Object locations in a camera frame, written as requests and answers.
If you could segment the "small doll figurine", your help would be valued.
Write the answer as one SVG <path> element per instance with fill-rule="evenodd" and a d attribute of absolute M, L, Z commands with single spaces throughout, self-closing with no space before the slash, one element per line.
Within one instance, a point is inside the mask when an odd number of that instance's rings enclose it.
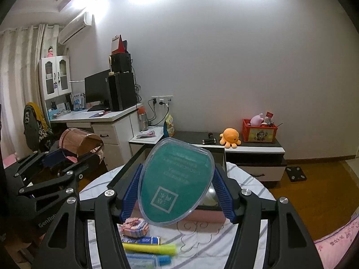
<path fill-rule="evenodd" d="M 55 56 L 55 54 L 54 54 L 54 48 L 53 48 L 52 46 L 50 46 L 50 47 L 48 48 L 47 58 L 52 58 L 52 57 L 54 57 L 54 56 Z"/>

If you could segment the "white striped curtain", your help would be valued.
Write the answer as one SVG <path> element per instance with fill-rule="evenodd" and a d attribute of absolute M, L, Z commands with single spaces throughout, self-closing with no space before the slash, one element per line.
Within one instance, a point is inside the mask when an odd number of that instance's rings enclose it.
<path fill-rule="evenodd" d="M 27 103 L 41 106 L 38 62 L 53 47 L 57 54 L 59 25 L 39 24 L 1 32 L 1 152 L 4 158 L 31 153 L 23 127 Z"/>

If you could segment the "yellow highlighter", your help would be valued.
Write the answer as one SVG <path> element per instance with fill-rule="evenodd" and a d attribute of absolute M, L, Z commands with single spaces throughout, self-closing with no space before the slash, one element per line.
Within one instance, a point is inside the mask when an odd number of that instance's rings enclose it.
<path fill-rule="evenodd" d="M 122 246 L 125 250 L 134 251 L 138 253 L 150 253 L 160 255 L 176 255 L 176 245 L 147 245 L 136 243 L 123 243 Z"/>

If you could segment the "black computer monitor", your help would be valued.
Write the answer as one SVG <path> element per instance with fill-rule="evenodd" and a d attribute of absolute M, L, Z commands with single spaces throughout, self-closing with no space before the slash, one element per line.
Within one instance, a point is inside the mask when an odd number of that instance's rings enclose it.
<path fill-rule="evenodd" d="M 109 70 L 87 76 L 85 78 L 85 100 L 91 103 L 88 111 L 109 111 L 108 95 Z"/>

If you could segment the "blue highlighter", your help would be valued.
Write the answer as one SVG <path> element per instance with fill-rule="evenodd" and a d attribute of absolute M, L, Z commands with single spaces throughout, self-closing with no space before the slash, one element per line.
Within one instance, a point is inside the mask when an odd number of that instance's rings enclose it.
<path fill-rule="evenodd" d="M 169 255 L 127 253 L 126 256 L 131 268 L 161 268 L 172 262 Z"/>

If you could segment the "low black white cabinet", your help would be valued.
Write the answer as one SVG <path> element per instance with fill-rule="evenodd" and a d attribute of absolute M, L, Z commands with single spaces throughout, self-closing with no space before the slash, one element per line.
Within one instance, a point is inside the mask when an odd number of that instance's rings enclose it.
<path fill-rule="evenodd" d="M 173 137 L 205 148 L 212 152 L 215 158 L 222 155 L 225 162 L 235 164 L 261 182 L 278 182 L 281 180 L 287 162 L 284 159 L 285 150 L 279 142 L 242 142 L 236 149 L 226 149 L 219 143 L 220 134 L 214 132 L 213 135 L 217 139 L 217 143 L 214 145 L 202 144 L 202 140 L 208 137 L 208 132 L 176 131 Z"/>

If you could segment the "black computer tower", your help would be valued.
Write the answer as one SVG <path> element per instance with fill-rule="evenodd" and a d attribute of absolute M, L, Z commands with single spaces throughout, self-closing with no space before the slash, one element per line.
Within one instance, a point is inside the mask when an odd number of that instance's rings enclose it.
<path fill-rule="evenodd" d="M 114 73 L 108 76 L 109 105 L 112 111 L 123 111 L 137 104 L 132 73 Z"/>

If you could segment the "rose gold metal cup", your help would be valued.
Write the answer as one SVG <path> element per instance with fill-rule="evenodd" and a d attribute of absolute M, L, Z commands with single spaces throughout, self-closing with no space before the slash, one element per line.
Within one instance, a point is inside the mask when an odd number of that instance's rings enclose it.
<path fill-rule="evenodd" d="M 93 133 L 77 128 L 67 128 L 59 140 L 59 148 L 64 155 L 73 163 L 77 163 L 88 154 L 99 156 L 103 160 L 104 143 L 102 139 Z"/>

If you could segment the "red white desk calendar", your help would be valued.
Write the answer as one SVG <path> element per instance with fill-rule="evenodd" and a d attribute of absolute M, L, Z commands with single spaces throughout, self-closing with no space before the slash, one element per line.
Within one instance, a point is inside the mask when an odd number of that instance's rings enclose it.
<path fill-rule="evenodd" d="M 127 53 L 127 40 L 122 39 L 122 35 L 116 35 L 111 41 L 111 54 Z"/>

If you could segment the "white nightstand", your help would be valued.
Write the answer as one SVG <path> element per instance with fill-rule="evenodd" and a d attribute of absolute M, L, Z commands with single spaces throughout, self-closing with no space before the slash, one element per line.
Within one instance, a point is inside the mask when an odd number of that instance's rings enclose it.
<path fill-rule="evenodd" d="M 131 155 L 134 156 L 143 145 L 153 147 L 163 136 L 164 129 L 161 126 L 150 126 L 147 130 L 140 131 L 129 141 Z"/>

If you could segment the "red toy box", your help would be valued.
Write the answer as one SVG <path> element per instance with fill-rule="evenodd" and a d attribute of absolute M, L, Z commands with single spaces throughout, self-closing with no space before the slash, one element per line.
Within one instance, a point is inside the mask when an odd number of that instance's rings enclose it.
<path fill-rule="evenodd" d="M 252 126 L 250 120 L 242 121 L 243 141 L 248 143 L 274 143 L 278 127 Z"/>

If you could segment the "teal round plastic container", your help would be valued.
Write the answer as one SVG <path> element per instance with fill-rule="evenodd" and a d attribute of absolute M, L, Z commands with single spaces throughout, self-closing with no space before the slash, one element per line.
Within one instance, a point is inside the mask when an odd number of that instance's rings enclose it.
<path fill-rule="evenodd" d="M 215 172 L 212 154 L 173 138 L 158 142 L 146 158 L 138 183 L 138 205 L 152 225 L 168 226 L 202 202 Z"/>

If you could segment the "yellow snack bag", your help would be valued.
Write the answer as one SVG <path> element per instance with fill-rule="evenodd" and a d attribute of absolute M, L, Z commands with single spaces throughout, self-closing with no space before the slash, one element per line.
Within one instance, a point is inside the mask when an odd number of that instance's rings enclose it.
<path fill-rule="evenodd" d="M 173 117 L 170 114 L 167 114 L 164 119 L 164 137 L 173 137 L 175 134 L 175 127 L 173 124 Z"/>

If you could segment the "white air conditioner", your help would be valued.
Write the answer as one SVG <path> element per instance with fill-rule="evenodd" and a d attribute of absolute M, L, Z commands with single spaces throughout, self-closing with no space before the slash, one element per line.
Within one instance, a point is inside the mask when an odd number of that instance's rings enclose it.
<path fill-rule="evenodd" d="M 72 37 L 77 35 L 84 28 L 91 27 L 93 14 L 91 12 L 83 12 L 66 25 L 58 35 L 58 42 L 65 45 Z"/>

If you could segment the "pink bed quilt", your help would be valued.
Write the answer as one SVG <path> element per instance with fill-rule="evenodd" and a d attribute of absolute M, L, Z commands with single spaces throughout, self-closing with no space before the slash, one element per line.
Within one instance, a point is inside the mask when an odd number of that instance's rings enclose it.
<path fill-rule="evenodd" d="M 336 231 L 314 241 L 324 268 L 335 268 L 358 236 L 358 214 Z"/>

